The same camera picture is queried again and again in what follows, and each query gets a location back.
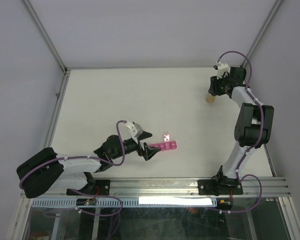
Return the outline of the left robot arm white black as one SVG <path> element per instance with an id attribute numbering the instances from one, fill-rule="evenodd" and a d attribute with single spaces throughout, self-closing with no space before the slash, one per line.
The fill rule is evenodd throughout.
<path id="1" fill-rule="evenodd" d="M 65 190 L 68 196 L 98 195 L 101 185 L 94 173 L 108 170 L 115 165 L 114 160 L 133 152 L 148 161 L 160 151 L 160 147 L 138 138 L 122 140 L 119 135 L 111 135 L 90 156 L 60 156 L 52 147 L 46 147 L 21 164 L 16 173 L 19 187 L 29 199 L 50 190 Z"/>

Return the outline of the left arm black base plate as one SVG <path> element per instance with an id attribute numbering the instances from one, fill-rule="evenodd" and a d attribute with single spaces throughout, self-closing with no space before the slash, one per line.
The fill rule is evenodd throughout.
<path id="1" fill-rule="evenodd" d="M 109 179 L 90 179 L 87 184 L 79 189 L 67 189 L 68 196 L 108 196 L 110 193 L 111 181 Z"/>

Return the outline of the clear bottle yellow capsules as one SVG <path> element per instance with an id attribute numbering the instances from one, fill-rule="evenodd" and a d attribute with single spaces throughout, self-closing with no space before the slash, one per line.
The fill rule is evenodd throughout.
<path id="1" fill-rule="evenodd" d="M 216 96 L 210 94 L 210 93 L 207 93 L 206 96 L 205 96 L 205 101 L 208 103 L 208 104 L 212 104 L 215 102 L 216 100 Z"/>

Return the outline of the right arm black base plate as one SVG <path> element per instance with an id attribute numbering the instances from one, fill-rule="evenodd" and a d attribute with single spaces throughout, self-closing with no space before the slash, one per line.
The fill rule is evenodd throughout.
<path id="1" fill-rule="evenodd" d="M 199 179 L 197 184 L 200 196 L 243 195 L 243 187 L 237 179 L 231 179 L 230 184 L 220 183 L 216 179 Z"/>

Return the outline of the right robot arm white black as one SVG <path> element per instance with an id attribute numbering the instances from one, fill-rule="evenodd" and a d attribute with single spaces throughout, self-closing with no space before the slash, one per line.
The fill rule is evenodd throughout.
<path id="1" fill-rule="evenodd" d="M 244 83 L 247 71 L 241 67 L 217 63 L 210 78 L 209 94 L 227 95 L 240 108 L 234 127 L 235 145 L 228 160 L 204 185 L 211 195 L 242 194 L 241 172 L 250 156 L 271 137 L 274 107 L 260 102 Z"/>

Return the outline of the pink weekly pill organizer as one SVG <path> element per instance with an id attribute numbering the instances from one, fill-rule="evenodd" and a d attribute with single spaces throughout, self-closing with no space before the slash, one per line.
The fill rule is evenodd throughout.
<path id="1" fill-rule="evenodd" d="M 171 136 L 169 133 L 165 133 L 163 135 L 163 141 L 158 143 L 151 143 L 149 144 L 150 147 L 160 148 L 161 151 L 171 151 L 176 150 L 178 148 L 177 142 L 171 140 Z"/>

